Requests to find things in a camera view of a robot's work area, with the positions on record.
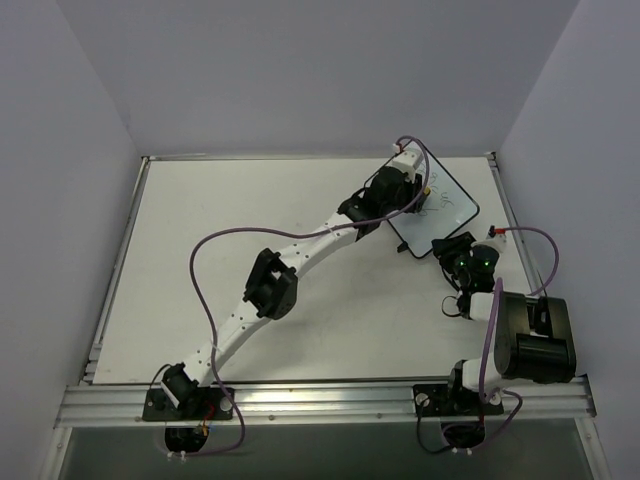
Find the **wire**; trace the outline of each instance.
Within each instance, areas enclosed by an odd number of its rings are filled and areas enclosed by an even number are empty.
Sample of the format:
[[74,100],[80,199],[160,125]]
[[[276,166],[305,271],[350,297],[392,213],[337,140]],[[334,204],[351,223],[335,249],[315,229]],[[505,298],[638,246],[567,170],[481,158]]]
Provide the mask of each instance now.
[[[542,285],[540,286],[540,288],[534,290],[533,292],[531,292],[529,294],[529,295],[535,296],[535,295],[540,294],[541,292],[544,292],[545,295],[546,295],[546,288],[553,281],[553,279],[554,279],[554,277],[556,275],[556,272],[558,271],[558,264],[560,263],[560,251],[558,249],[558,245],[553,240],[551,235],[549,235],[547,232],[545,232],[544,230],[541,230],[539,228],[535,228],[535,227],[506,227],[506,228],[496,228],[495,229],[496,233],[498,233],[498,234],[505,233],[507,231],[513,231],[513,230],[530,231],[530,232],[539,233],[540,235],[543,235],[545,238],[547,238],[547,240],[549,240],[549,243],[551,243],[551,246],[553,247],[553,251],[554,251],[554,256],[555,256],[555,259],[554,259],[554,262],[553,262],[553,268],[551,269],[551,273],[549,274],[549,277],[547,278],[547,280],[542,282]],[[491,304],[491,314],[489,316],[489,323],[487,324],[487,333],[485,335],[484,346],[483,346],[483,349],[482,349],[482,358],[480,360],[480,378],[479,378],[479,382],[478,382],[478,396],[480,398],[481,405],[488,403],[489,400],[493,397],[493,395],[495,395],[496,392],[500,391],[499,388],[495,388],[495,389],[493,389],[491,392],[489,392],[487,394],[485,392],[485,376],[486,376],[486,373],[487,373],[487,363],[488,363],[488,360],[489,360],[489,352],[491,350],[491,340],[493,338],[493,332],[495,330],[496,322],[497,322],[497,319],[498,319],[498,308],[499,308],[499,305],[500,305],[500,296],[501,296],[501,293],[503,291],[503,288],[504,288],[504,285],[503,285],[502,278],[498,277],[496,279],[496,282],[495,282],[494,293],[493,293],[493,302]],[[489,445],[491,442],[493,442],[496,438],[498,438],[507,429],[507,427],[513,421],[514,417],[522,409],[522,405],[524,404],[524,400],[523,400],[521,395],[519,395],[516,392],[510,391],[510,390],[502,390],[502,393],[504,393],[506,395],[509,395],[511,397],[515,397],[518,400],[518,404],[511,411],[511,413],[505,419],[505,421],[502,422],[502,425],[500,425],[494,432],[492,432],[489,437],[485,437],[485,439],[481,443],[479,443],[475,447],[472,447],[470,450],[476,450],[476,449],[484,448],[487,445]],[[481,421],[479,422],[479,424],[476,424],[476,425],[483,425],[483,424],[484,424],[484,418],[482,418]],[[442,429],[442,435],[443,435],[443,437],[445,439],[446,439],[446,432],[447,431],[451,431],[454,427],[456,427],[455,424],[449,425],[449,426],[447,426],[447,427]]]
[[468,448],[465,445],[473,440],[473,437],[482,432],[484,439],[484,423],[480,421],[475,423],[451,423],[444,427],[441,426],[440,436],[445,444],[455,448]]
[[458,313],[447,313],[444,311],[444,302],[447,298],[453,298],[454,300],[456,299],[456,297],[454,297],[453,295],[447,295],[446,297],[444,297],[442,299],[442,305],[440,306],[440,310],[442,310],[442,314],[445,317],[449,317],[449,318],[457,318],[457,317],[461,317],[462,313],[458,312]]
[[364,190],[364,188],[367,186],[367,183],[369,183],[369,181],[370,181],[373,177],[375,177],[375,176],[378,174],[378,172],[379,172],[380,170],[382,170],[384,167],[386,167],[387,165],[389,165],[389,163],[391,163],[391,160],[393,160],[393,159],[394,159],[394,158],[396,158],[398,155],[400,155],[400,154],[404,151],[404,149],[405,149],[405,148],[407,148],[407,146],[408,146],[412,141],[415,141],[415,140],[409,140],[409,141],[407,141],[407,143],[405,143],[404,145],[402,145],[401,140],[400,140],[400,139],[398,139],[398,141],[396,141],[395,145],[397,145],[397,146],[399,147],[399,150],[400,150],[400,151],[399,151],[398,153],[396,153],[396,154],[392,155],[392,156],[389,158],[389,160],[387,160],[387,161],[386,161],[386,162],[384,162],[382,165],[380,165],[380,166],[378,167],[378,169],[377,169],[375,172],[373,172],[373,173],[371,174],[371,176],[370,176],[369,178],[367,178],[367,179],[364,181],[364,183],[362,184],[362,187],[363,187],[363,188],[361,188],[360,190]]
[[520,409],[522,408],[522,405],[524,404],[524,399],[522,398],[522,396],[516,392],[512,392],[511,390],[502,390],[502,393],[509,395],[511,397],[515,397],[518,400],[518,404],[516,405],[516,408],[514,408],[513,410],[511,410],[511,413],[509,414],[509,416],[505,419],[504,422],[502,422],[502,425],[500,425],[496,430],[494,430],[491,435],[489,435],[488,437],[486,437],[482,443],[479,443],[478,445],[476,445],[475,447],[472,447],[471,450],[478,450],[481,448],[486,447],[487,445],[489,445],[490,443],[492,443],[493,441],[495,441],[496,438],[498,438],[500,435],[502,435],[502,433],[507,429],[507,427],[509,425],[511,425],[511,422],[513,421],[513,419],[515,418],[515,416],[518,414],[518,412],[520,411]]
[[447,271],[444,269],[444,267],[440,267],[440,268],[442,269],[442,276],[447,281],[447,283],[449,285],[451,285],[456,292],[459,292],[460,291],[460,287],[453,280],[453,277],[449,277],[449,275],[447,275]]
[[[544,283],[544,280],[542,280],[542,274],[540,273],[540,270],[536,269],[536,274],[538,275],[538,280],[540,280],[540,285],[542,285]],[[545,297],[548,297],[549,295],[547,294],[547,287],[542,287],[543,293]]]
[[500,294],[503,290],[502,278],[498,277],[496,279],[494,291],[493,291],[493,302],[491,303],[491,313],[489,314],[489,322],[487,324],[487,334],[484,337],[484,346],[482,348],[482,357],[480,359],[480,378],[478,381],[478,395],[480,396],[480,401],[482,403],[489,403],[489,399],[493,397],[498,388],[492,390],[489,395],[486,395],[484,392],[484,377],[487,373],[487,362],[489,361],[489,352],[491,350],[491,339],[493,338],[493,331],[496,327],[496,322],[498,319],[498,306],[500,304]]
[[158,378],[158,375],[160,375],[160,373],[165,369],[165,368],[169,368],[171,365],[169,365],[168,363],[165,363],[163,366],[161,366],[158,371],[156,372],[156,374],[153,376],[153,380],[151,380],[151,383],[149,384],[149,388],[147,388],[147,393],[149,393],[149,391],[153,388],[153,384],[156,383],[156,379]]
[[438,450],[429,450],[424,443],[422,443],[422,434],[420,433],[420,425],[422,423],[422,414],[424,412],[424,405],[425,403],[427,403],[428,400],[425,400],[424,402],[422,402],[420,404],[420,408],[418,409],[418,421],[416,422],[416,438],[418,439],[418,445],[420,445],[420,448],[422,448],[422,450],[424,450],[425,452],[427,452],[430,455],[440,455],[442,453],[445,452],[449,452],[451,450],[453,450],[453,445],[445,445],[444,447],[438,449]]
[[234,234],[234,233],[268,233],[268,234],[271,234],[271,235],[279,235],[279,236],[282,236],[282,237],[292,238],[292,239],[295,239],[295,240],[305,240],[305,239],[308,239],[308,238],[314,238],[314,237],[320,237],[322,235],[327,235],[329,233],[336,232],[336,231],[339,231],[339,230],[344,230],[346,228],[359,228],[359,227],[365,227],[367,225],[381,223],[381,222],[388,221],[388,220],[390,220],[392,218],[397,217],[398,215],[401,215],[401,214],[407,212],[422,197],[424,189],[428,185],[429,172],[430,172],[429,155],[433,156],[433,154],[424,145],[424,143],[422,143],[422,141],[420,139],[418,139],[416,137],[413,137],[411,135],[403,135],[403,136],[401,136],[400,138],[398,138],[398,140],[396,140],[396,143],[400,143],[400,142],[403,142],[405,140],[407,140],[409,142],[416,143],[418,145],[418,147],[420,148],[420,150],[422,151],[422,155],[424,157],[423,161],[425,163],[425,176],[424,176],[424,182],[423,182],[422,188],[420,189],[420,192],[411,200],[411,202],[409,202],[402,209],[397,210],[396,212],[392,212],[392,213],[390,213],[390,214],[388,214],[388,215],[386,215],[384,217],[381,217],[381,218],[377,218],[377,219],[373,219],[373,220],[364,220],[364,221],[360,221],[360,222],[345,223],[345,224],[342,224],[342,225],[336,225],[336,226],[329,227],[329,228],[327,228],[327,230],[320,230],[320,231],[311,232],[311,233],[304,233],[304,234],[285,232],[285,231],[282,231],[282,230],[277,230],[277,229],[273,229],[273,228],[264,228],[264,227],[236,227],[236,228],[229,228],[229,229],[226,229],[226,230],[220,230],[218,232],[214,232],[214,233],[212,233],[210,235],[207,235],[206,237],[202,238],[195,245],[195,247],[193,247],[193,250],[191,251],[191,255],[189,256],[189,275],[191,277],[191,283],[193,284],[193,288],[196,291],[196,295],[198,296],[198,299],[200,300],[200,303],[202,304],[202,308],[204,309],[205,314],[207,315],[207,319],[209,320],[209,326],[211,327],[211,335],[212,335],[211,372],[213,373],[213,377],[215,378],[215,381],[218,384],[218,387],[220,388],[220,390],[222,391],[224,396],[231,403],[231,408],[233,408],[233,410],[236,412],[236,414],[238,416],[238,421],[240,422],[240,436],[238,437],[238,440],[235,443],[230,444],[230,445],[226,445],[226,446],[223,446],[223,447],[218,447],[216,449],[209,450],[209,451],[206,451],[206,452],[198,452],[197,455],[213,455],[213,454],[217,454],[217,453],[229,452],[231,450],[234,450],[234,449],[238,448],[240,445],[242,445],[242,442],[244,442],[244,438],[245,438],[245,435],[246,435],[246,425],[245,425],[245,422],[244,422],[244,417],[242,416],[242,413],[240,412],[240,409],[238,408],[238,405],[236,404],[235,400],[233,399],[233,396],[231,395],[231,393],[227,389],[226,385],[224,384],[224,382],[220,378],[220,375],[218,373],[218,368],[216,367],[216,361],[215,361],[216,355],[215,354],[216,354],[216,349],[217,349],[217,345],[218,345],[218,330],[216,328],[215,320],[214,320],[213,314],[211,313],[211,309],[209,308],[209,305],[207,304],[207,301],[205,300],[204,295],[202,294],[202,290],[200,289],[200,285],[198,284],[198,279],[196,278],[195,260],[196,260],[196,256],[197,256],[198,252],[200,251],[200,249],[206,243],[208,243],[211,240],[214,240],[214,239],[216,239],[218,237],[222,237],[223,235],[230,235],[230,234]]
[[496,233],[504,233],[504,232],[514,231],[514,230],[539,233],[540,235],[545,237],[547,240],[549,240],[549,243],[553,248],[554,260],[553,260],[553,268],[551,269],[551,273],[547,277],[547,280],[542,282],[542,285],[540,286],[540,288],[535,289],[533,292],[529,294],[532,296],[539,295],[541,292],[544,292],[546,290],[546,288],[549,286],[549,284],[551,284],[554,277],[556,276],[556,273],[558,271],[558,265],[560,263],[560,249],[558,248],[558,244],[555,242],[553,237],[540,228],[516,226],[516,227],[504,227],[504,228],[495,229]]
[[207,425],[207,422],[211,420],[216,413],[216,407],[211,405],[211,403],[209,403],[208,405],[209,405],[209,412],[202,419],[202,433],[204,433],[206,436],[209,435],[209,425]]

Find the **metal frame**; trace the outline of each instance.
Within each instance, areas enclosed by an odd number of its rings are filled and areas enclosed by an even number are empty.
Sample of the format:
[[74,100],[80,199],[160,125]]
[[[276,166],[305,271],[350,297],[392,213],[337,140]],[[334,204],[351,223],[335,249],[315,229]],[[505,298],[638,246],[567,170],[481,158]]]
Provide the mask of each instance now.
[[[235,389],[235,399],[247,425],[327,424],[415,422],[413,385],[444,382],[446,379],[229,386]],[[63,398],[56,427],[197,425],[197,421],[142,422],[140,415],[147,389],[145,385],[70,387]],[[589,384],[584,378],[568,384],[520,386],[517,390],[524,398],[518,418],[589,418],[594,413]],[[505,397],[503,403],[508,414],[517,402]],[[424,421],[438,422],[440,418]],[[234,425],[238,421],[236,418],[222,424]]]
[[[140,419],[148,386],[91,385],[151,163],[181,160],[287,160],[301,157],[338,158],[335,155],[236,156],[207,154],[143,158],[133,192],[127,225],[105,296],[85,375],[79,386],[67,388],[64,395],[41,478],[58,478],[73,428],[149,427],[151,425],[164,428],[166,426],[165,423],[149,424]],[[371,158],[371,156],[341,155],[340,158],[365,159]],[[488,161],[509,223],[515,225],[515,215],[500,180],[495,159],[488,158]],[[527,251],[520,232],[514,231],[513,234],[527,279],[530,286],[534,288],[540,285],[535,264]],[[232,384],[230,386],[236,389],[237,403],[249,425],[373,423],[414,422],[413,385],[417,383],[443,383],[444,381],[445,379],[442,378],[416,378],[394,379],[392,381],[282,382]],[[524,398],[524,406],[518,419],[575,419],[594,478],[610,478],[604,453],[591,418],[595,415],[595,408],[586,378],[574,379],[569,384],[522,386],[518,387],[518,392]],[[505,398],[504,404],[505,411],[510,412],[515,406],[515,401],[511,398]],[[440,419],[425,418],[424,421],[438,422]],[[172,422],[171,425],[195,425],[196,423]],[[237,424],[237,419],[225,422],[225,424]]]
[[593,478],[610,480],[609,464],[602,449],[594,420],[592,418],[576,418],[576,428]]

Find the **black mounting plate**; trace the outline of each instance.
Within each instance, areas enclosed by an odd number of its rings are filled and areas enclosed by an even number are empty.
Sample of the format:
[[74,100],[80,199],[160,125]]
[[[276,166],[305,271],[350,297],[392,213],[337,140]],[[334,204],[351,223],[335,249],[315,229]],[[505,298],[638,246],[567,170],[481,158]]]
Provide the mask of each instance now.
[[[227,390],[234,395],[234,389]],[[152,388],[147,392],[142,410],[142,420],[144,422],[172,422],[182,420],[202,420],[214,408],[211,420],[231,420],[233,409],[224,411],[220,408],[220,402],[225,398],[224,393],[219,388],[198,388],[194,394],[197,399],[187,405],[183,410],[177,410],[167,394],[161,388]]]
[[[477,417],[481,413],[481,408],[485,416],[502,415],[504,413],[502,402],[499,405],[481,405],[479,398],[477,402],[466,402],[464,408],[460,408],[448,395],[448,386],[445,383],[414,385],[413,398],[416,398],[420,393],[424,393],[429,397],[429,404],[422,409],[422,417]],[[417,403],[415,404],[415,410],[416,415],[418,415],[420,405]]]

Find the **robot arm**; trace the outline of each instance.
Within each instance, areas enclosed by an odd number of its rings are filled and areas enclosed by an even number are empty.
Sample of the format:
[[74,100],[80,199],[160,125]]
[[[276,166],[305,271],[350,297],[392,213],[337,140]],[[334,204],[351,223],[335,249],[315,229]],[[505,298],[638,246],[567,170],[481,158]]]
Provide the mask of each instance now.
[[[330,230],[351,221],[346,215],[334,213],[316,231]],[[182,369],[178,364],[163,377],[162,388],[176,408],[188,398],[185,393],[190,391],[189,385],[194,385],[194,381],[199,387],[206,387],[213,382],[213,351],[216,367],[221,368],[254,333],[271,320],[284,317],[293,308],[297,283],[311,268],[357,239],[358,230],[346,228],[299,240],[278,252],[268,248],[260,252],[247,280],[244,298],[218,331],[215,349],[213,341],[208,340],[184,361]]]
[[[506,241],[504,232],[497,233],[492,227],[479,242],[469,233],[433,242],[433,253],[443,272],[457,282],[453,285],[459,290],[460,314],[488,322],[487,328],[493,328],[484,391],[532,382],[569,382],[575,375],[576,353],[564,300],[500,290],[496,318],[491,321],[495,265]],[[454,366],[449,380],[452,399],[478,401],[481,364],[482,359],[476,358]]]
[[[222,324],[217,344],[207,341],[184,363],[166,370],[161,387],[176,409],[181,409],[198,387],[209,386],[214,378],[211,355],[215,352],[216,368],[221,368],[235,352],[260,328],[271,320],[284,317],[293,308],[298,281],[315,265],[335,251],[359,241],[380,226],[377,219],[409,205],[419,212],[428,195],[422,176],[416,172],[423,152],[405,149],[388,166],[380,168],[364,187],[345,200],[337,212],[314,232],[317,236],[278,251],[265,249],[256,258],[249,274],[241,302]],[[333,227],[354,223],[353,227]]]

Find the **white wall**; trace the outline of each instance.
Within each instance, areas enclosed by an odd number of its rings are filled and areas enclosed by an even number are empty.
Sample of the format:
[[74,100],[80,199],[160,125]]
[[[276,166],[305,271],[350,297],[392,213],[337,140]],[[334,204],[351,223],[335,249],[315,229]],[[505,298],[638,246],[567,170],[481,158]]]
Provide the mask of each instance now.
[[502,144],[577,0],[59,0],[139,150]]
[[[582,0],[500,150],[522,224],[558,240],[614,477],[638,478],[640,3]],[[538,257],[548,266],[549,249]]]
[[139,157],[53,0],[0,6],[0,477],[37,475]]

